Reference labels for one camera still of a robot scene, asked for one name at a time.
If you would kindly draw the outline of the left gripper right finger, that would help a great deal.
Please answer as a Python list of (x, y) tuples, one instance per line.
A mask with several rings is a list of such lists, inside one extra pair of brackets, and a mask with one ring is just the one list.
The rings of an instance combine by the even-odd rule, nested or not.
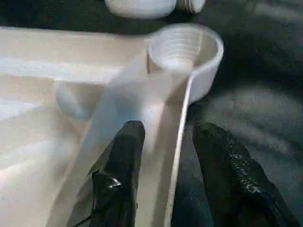
[(229, 131), (197, 122), (193, 144), (214, 226), (300, 225), (261, 165)]

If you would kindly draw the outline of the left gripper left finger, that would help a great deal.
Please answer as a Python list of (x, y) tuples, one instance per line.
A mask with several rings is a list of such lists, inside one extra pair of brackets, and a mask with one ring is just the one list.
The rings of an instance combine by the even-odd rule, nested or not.
[(70, 227), (133, 227), (145, 140), (141, 121), (128, 121), (90, 169), (68, 220)]

